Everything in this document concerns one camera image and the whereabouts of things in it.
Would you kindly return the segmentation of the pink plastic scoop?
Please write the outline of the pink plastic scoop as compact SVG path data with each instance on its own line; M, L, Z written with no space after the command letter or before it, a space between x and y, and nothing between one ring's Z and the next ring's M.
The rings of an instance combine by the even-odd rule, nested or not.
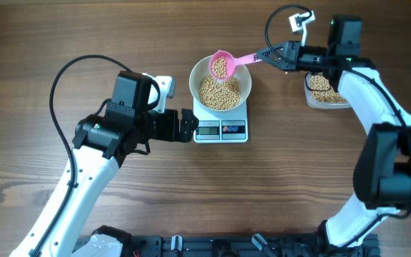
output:
M234 76L238 66L254 64L261 61L257 54L248 54L239 58L234 57L227 51L215 52L209 61L209 71L213 78L226 80Z

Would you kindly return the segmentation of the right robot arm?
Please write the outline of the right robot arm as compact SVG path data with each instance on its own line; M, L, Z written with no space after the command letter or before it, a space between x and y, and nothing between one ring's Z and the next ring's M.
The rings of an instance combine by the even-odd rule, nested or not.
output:
M257 56L282 71L321 73L351 106L367 138L353 174L354 192L322 224L323 255L357 248L387 218L411 214L411 115L386 89L371 60L361 57L359 16L335 15L328 44L268 44Z

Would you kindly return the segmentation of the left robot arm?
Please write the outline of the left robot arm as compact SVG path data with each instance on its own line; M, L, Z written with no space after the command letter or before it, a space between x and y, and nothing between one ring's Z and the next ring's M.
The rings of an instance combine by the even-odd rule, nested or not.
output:
M138 144L191 141L198 127L193 112L166 108L175 87L170 76L120 72L111 99L101 105L104 116L91 114L76 126L64 173L13 256L131 256L131 234L108 226L75 245L101 192L127 155L139 153Z

